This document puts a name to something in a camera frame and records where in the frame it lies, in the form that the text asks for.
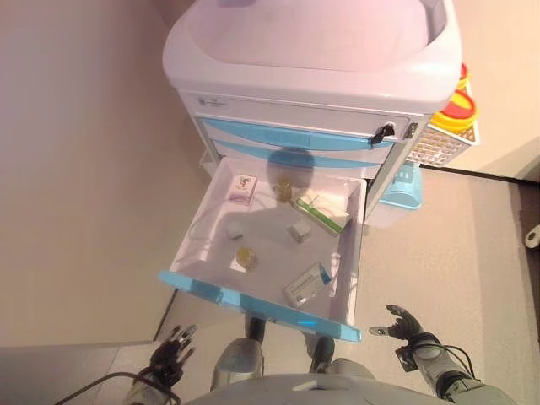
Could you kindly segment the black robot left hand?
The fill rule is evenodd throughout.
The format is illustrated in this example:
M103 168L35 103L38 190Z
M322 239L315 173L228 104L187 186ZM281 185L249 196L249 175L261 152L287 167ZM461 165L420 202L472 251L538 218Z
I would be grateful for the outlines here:
M162 384L173 386L183 376L183 367L196 350L192 344L196 330L196 325L175 326L152 354L149 365Z

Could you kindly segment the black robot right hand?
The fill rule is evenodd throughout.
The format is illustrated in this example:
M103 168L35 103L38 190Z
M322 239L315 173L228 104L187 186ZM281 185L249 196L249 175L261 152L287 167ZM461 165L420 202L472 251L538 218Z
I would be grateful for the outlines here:
M386 309L396 317L394 323L386 327L369 327L369 334L407 341L408 345L416 343L418 336L424 332L419 321L408 310L399 305L387 305Z

